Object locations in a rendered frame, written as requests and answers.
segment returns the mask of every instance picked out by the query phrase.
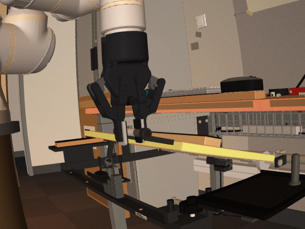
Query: yellow bar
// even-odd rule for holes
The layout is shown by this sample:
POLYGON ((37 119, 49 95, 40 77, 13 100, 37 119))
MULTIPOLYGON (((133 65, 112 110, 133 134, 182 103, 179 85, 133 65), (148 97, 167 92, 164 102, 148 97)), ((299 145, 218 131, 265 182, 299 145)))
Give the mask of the yellow bar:
MULTIPOLYGON (((115 141, 114 134, 86 130, 85 136, 115 141)), ((167 144, 161 144, 161 143, 149 142, 149 141, 145 141, 144 143, 136 143, 135 140, 128 139, 128 143, 139 146, 147 146, 152 148, 187 152, 191 154, 201 154, 207 156, 220 156, 226 158, 238 158, 244 160, 269 161, 269 162, 272 162, 275 159, 274 155, 261 154, 261 153, 248 152, 248 151, 235 150, 235 149, 226 149, 226 148, 220 148, 214 146, 203 146, 199 144, 178 142, 178 141, 175 141, 173 145, 167 145, 167 144)))

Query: floor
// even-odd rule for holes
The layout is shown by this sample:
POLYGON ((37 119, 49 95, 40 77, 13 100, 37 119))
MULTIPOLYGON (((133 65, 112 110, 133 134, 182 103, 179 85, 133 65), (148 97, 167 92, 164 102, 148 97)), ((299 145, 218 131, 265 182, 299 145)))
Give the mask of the floor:
MULTIPOLYGON (((24 163, 23 157, 16 158, 19 191, 28 229, 112 229, 108 209, 88 197, 84 186, 62 172, 30 177, 24 163)), ((130 215, 126 219, 128 229, 160 229, 132 213, 130 215)), ((219 215, 213 216, 213 229, 297 228, 261 220, 249 223, 240 217, 219 215)))

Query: red box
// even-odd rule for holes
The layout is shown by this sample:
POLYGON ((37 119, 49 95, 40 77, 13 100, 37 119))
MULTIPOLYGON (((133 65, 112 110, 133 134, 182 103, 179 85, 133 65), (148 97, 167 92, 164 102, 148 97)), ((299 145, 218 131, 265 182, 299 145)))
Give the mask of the red box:
POLYGON ((299 95, 299 92, 305 92, 305 87, 289 88, 289 94, 290 95, 299 95))

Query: black round device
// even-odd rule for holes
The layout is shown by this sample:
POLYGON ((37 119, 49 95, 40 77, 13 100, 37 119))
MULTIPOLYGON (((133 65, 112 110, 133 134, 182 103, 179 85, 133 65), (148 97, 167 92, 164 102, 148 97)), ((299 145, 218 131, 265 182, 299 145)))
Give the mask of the black round device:
POLYGON ((263 80, 255 76, 235 77, 220 82, 221 92, 249 92, 264 90, 263 80))

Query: white keyboard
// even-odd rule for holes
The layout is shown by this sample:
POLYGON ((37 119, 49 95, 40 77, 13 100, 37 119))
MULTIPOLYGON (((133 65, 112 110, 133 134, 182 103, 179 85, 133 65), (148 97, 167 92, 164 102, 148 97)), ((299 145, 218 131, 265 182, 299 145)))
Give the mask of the white keyboard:
POLYGON ((188 96, 188 95, 199 95, 199 94, 219 94, 219 93, 221 93, 220 86, 218 86, 218 87, 200 87, 200 88, 165 91, 165 92, 162 93, 161 98, 176 97, 176 96, 188 96))

